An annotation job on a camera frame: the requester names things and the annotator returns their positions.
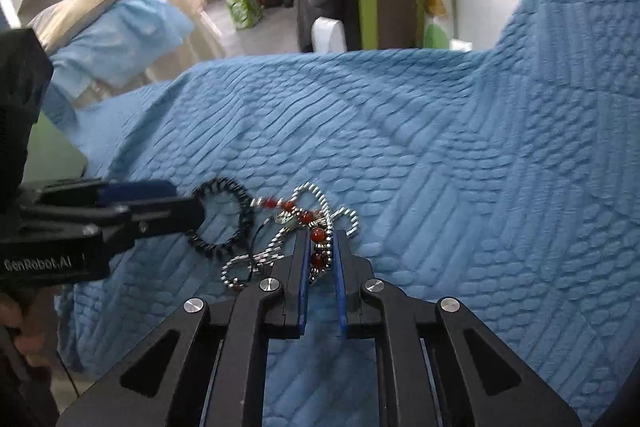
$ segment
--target pile of jewelry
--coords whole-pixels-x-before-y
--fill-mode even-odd
[[[350,219],[350,228],[347,230],[347,236],[351,237],[358,231],[358,216],[355,210],[341,206],[335,212],[332,211],[326,196],[320,190],[320,188],[313,183],[305,183],[296,187],[290,198],[277,199],[274,197],[267,198],[253,198],[249,201],[244,187],[238,183],[229,180],[228,178],[214,178],[212,181],[201,185],[194,190],[194,194],[199,197],[204,197],[205,187],[209,193],[216,193],[220,191],[231,192],[239,201],[241,205],[241,215],[239,216],[239,230],[246,230],[247,224],[250,221],[253,226],[254,211],[272,210],[275,214],[268,217],[263,222],[260,229],[273,221],[280,225],[280,229],[273,236],[267,248],[260,253],[254,254],[254,240],[251,245],[248,246],[248,252],[242,255],[236,255],[222,268],[220,279],[225,286],[233,290],[241,290],[251,280],[251,276],[254,273],[262,273],[268,267],[271,267],[275,261],[282,259],[285,254],[283,252],[283,245],[287,236],[295,230],[307,228],[310,230],[309,237],[313,245],[313,252],[310,259],[310,273],[309,282],[313,283],[318,278],[322,277],[327,271],[331,269],[333,261],[333,244],[334,244],[334,222],[341,216],[345,216]],[[319,208],[309,209],[298,206],[298,200],[304,192],[309,192],[319,203]],[[206,243],[195,231],[190,232],[190,243],[196,248],[196,250],[205,253],[208,257],[211,257],[212,253],[215,253],[218,257],[222,257],[223,253],[230,253],[230,248],[242,246],[247,248],[248,241],[244,237],[238,237],[238,232],[233,236],[233,245],[210,245]],[[250,275],[245,280],[241,280],[238,277],[231,277],[230,271],[238,268],[238,265],[242,267],[246,266],[250,270]]]

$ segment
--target red bead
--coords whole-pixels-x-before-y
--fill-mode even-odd
[[[314,243],[322,243],[322,241],[324,241],[326,239],[326,232],[323,229],[319,229],[318,227],[316,227],[315,229],[311,230],[311,240]]]
[[[326,256],[322,252],[311,254],[311,266],[314,268],[324,268],[326,266]]]
[[[264,208],[276,208],[278,200],[276,198],[267,198],[262,202]]]
[[[293,209],[296,207],[296,203],[295,201],[284,201],[281,207],[283,210],[286,210],[287,212],[293,212]]]
[[[305,210],[304,212],[300,213],[300,223],[304,223],[305,225],[308,225],[313,220],[314,220],[314,214],[312,212]]]

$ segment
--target jewelry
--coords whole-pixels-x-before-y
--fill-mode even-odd
[[[320,208],[318,210],[306,210],[296,206],[296,200],[304,192],[312,194]],[[312,183],[305,183],[296,187],[292,196],[288,200],[273,197],[254,198],[250,206],[252,208],[278,209],[274,221],[283,225],[276,235],[271,239],[267,248],[253,255],[249,252],[245,255],[238,255],[228,261],[222,268],[221,280],[230,289],[241,290],[246,285],[246,281],[239,280],[238,277],[229,277],[229,270],[236,264],[247,264],[251,273],[261,271],[265,267],[273,266],[278,259],[282,259],[282,245],[285,238],[290,232],[299,227],[308,227],[310,229],[310,238],[314,245],[314,251],[311,254],[311,269],[309,272],[309,282],[313,283],[331,268],[333,261],[333,235],[334,221],[340,216],[349,217],[351,220],[351,228],[347,231],[347,236],[351,237],[358,231],[358,216],[355,210],[341,206],[335,212],[332,212],[326,196],[320,188]]]
[[[249,237],[255,223],[255,213],[251,204],[251,196],[242,185],[230,178],[216,177],[208,182],[204,182],[193,191],[193,196],[202,201],[209,194],[220,194],[222,192],[229,192],[233,195],[236,200],[238,200],[238,205],[240,206],[238,229],[234,232],[234,235],[224,243],[214,245],[201,238],[196,230],[187,232],[187,235],[189,235],[189,244],[209,259],[212,259],[214,255],[222,259],[223,255],[234,254],[236,248],[247,248]]]

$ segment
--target screw head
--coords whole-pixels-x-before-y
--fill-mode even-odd
[[[82,227],[82,235],[98,235],[98,232],[100,232],[100,228],[98,227],[98,225],[94,225],[94,223],[89,223],[88,225]]]
[[[446,312],[453,313],[460,309],[460,303],[453,297],[445,297],[440,301],[440,307]]]
[[[184,303],[184,311],[187,313],[198,313],[203,308],[204,302],[202,299],[198,299],[197,297],[191,298]]]
[[[364,289],[372,293],[382,292],[382,290],[385,289],[385,283],[380,279],[369,279],[364,283]]]
[[[280,281],[273,277],[267,277],[260,281],[260,289],[264,292],[274,292],[280,288]]]

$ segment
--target human hand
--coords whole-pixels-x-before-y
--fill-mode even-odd
[[[39,290],[26,313],[11,297],[0,293],[0,325],[18,328],[14,346],[34,366],[49,366],[55,360],[58,318],[53,308],[56,288]]]

